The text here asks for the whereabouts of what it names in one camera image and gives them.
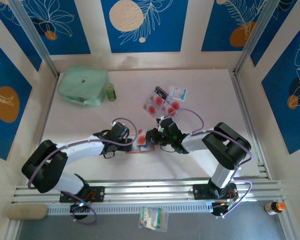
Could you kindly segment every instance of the white tabletop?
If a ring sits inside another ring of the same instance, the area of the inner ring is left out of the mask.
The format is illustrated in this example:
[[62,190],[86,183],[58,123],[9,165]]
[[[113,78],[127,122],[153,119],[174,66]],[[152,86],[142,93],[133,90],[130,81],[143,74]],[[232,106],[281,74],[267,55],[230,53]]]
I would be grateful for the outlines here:
[[[172,85],[187,89],[181,107],[196,111],[204,120],[205,130],[224,122],[252,142],[227,69],[113,71],[109,72],[109,79],[117,98],[111,102],[106,97],[97,107],[65,102],[56,92],[43,140],[65,143],[84,139],[109,129],[111,121],[118,117],[132,120],[138,129],[155,128],[156,121],[143,109],[143,103],[156,86],[168,91]],[[181,112],[176,123],[184,133],[201,125],[190,112]],[[129,123],[126,125],[133,134],[133,127]],[[104,159],[102,155],[87,157],[66,166],[65,171],[77,173],[86,180],[171,179],[210,177],[217,165],[208,150],[178,154],[156,147],[149,153],[117,151],[111,159]],[[238,176],[259,174],[256,160],[246,163],[237,173]]]

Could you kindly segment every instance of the sponge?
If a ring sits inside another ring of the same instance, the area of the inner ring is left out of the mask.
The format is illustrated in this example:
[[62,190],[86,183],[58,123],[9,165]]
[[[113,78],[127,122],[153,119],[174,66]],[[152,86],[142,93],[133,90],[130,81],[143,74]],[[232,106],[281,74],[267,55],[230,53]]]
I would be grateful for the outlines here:
[[48,207],[45,204],[12,205],[6,212],[10,220],[41,220],[47,216]]

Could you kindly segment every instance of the robotic arm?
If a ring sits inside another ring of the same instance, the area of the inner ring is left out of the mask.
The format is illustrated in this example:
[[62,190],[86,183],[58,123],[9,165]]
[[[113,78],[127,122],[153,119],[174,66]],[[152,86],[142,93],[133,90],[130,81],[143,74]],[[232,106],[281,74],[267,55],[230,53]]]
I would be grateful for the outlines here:
[[182,133],[171,118],[157,119],[159,128],[147,132],[146,139],[161,146],[171,145],[179,154],[188,154],[208,149],[218,161],[218,166],[207,186],[194,186],[194,196],[198,199],[222,199],[235,188],[230,184],[240,162],[246,157],[250,143],[223,122],[213,130],[194,134]]
[[[194,134],[182,133],[171,118],[157,119],[157,122],[159,127],[146,134],[148,141],[161,146],[171,145],[179,154],[208,149],[219,162],[208,184],[193,186],[194,198],[228,199],[227,192],[236,189],[236,185],[230,181],[240,162],[246,157],[247,151],[251,149],[249,142],[222,122],[218,123],[214,130]],[[78,198],[87,202],[103,202],[104,187],[89,186],[78,174],[64,172],[64,168],[89,156],[103,155],[108,158],[108,153],[112,153],[113,157],[115,151],[129,152],[136,137],[131,140],[128,136],[129,129],[124,124],[113,122],[111,130],[94,133],[80,141],[43,141],[22,167],[22,173],[30,180],[28,186],[32,183],[40,193],[52,189],[61,191],[62,203],[78,203]],[[227,207],[218,207],[219,212],[216,209],[214,208],[213,214],[218,216],[228,210]]]
[[[94,133],[80,141],[55,144],[50,140],[45,140],[23,165],[21,171],[28,179],[31,179],[37,171],[32,184],[40,193],[54,189],[85,199],[95,189],[91,188],[78,174],[64,172],[65,166],[89,156],[103,155],[105,158],[109,158],[107,157],[108,153],[113,153],[114,156],[115,151],[128,152],[132,147],[130,143],[133,141],[127,139],[128,136],[129,129],[122,123],[115,122],[111,130]],[[46,162],[39,168],[39,165],[53,152],[56,153],[49,158],[50,162]]]

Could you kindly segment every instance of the packet on floor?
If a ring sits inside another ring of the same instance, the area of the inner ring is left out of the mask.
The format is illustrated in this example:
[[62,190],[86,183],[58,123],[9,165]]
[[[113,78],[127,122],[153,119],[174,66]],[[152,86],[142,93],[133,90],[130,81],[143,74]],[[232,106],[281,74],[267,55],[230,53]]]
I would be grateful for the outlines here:
[[148,228],[158,232],[168,230],[169,213],[161,207],[141,207],[139,229]]

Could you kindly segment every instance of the pill package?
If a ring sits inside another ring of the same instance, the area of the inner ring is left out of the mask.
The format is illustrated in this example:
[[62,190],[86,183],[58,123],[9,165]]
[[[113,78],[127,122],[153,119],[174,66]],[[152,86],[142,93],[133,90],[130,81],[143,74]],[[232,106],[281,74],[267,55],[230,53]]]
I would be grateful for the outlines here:
[[148,96],[143,103],[143,108],[146,110],[154,119],[165,117],[171,114],[171,118],[175,118],[178,115],[176,111],[181,107],[180,101],[169,97],[160,87],[156,87]]

